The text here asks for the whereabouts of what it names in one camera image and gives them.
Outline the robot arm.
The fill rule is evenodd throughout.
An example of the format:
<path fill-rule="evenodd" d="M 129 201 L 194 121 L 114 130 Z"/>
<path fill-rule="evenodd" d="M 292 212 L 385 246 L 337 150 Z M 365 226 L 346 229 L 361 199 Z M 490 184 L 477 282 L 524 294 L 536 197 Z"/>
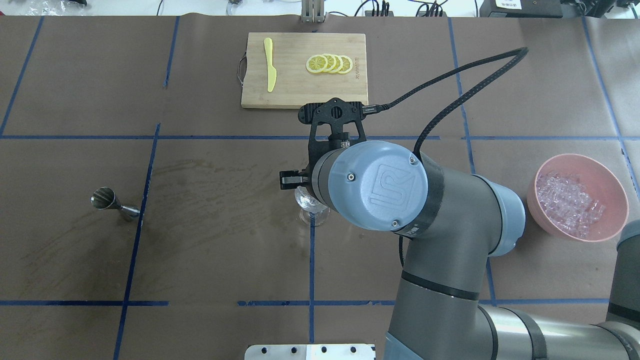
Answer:
<path fill-rule="evenodd" d="M 482 306 L 489 257 L 525 230 L 519 196 L 427 155 L 370 140 L 281 171 L 282 190 L 306 187 L 350 223 L 409 239 L 385 360 L 637 360 L 639 324 L 611 303 L 596 325 Z"/>

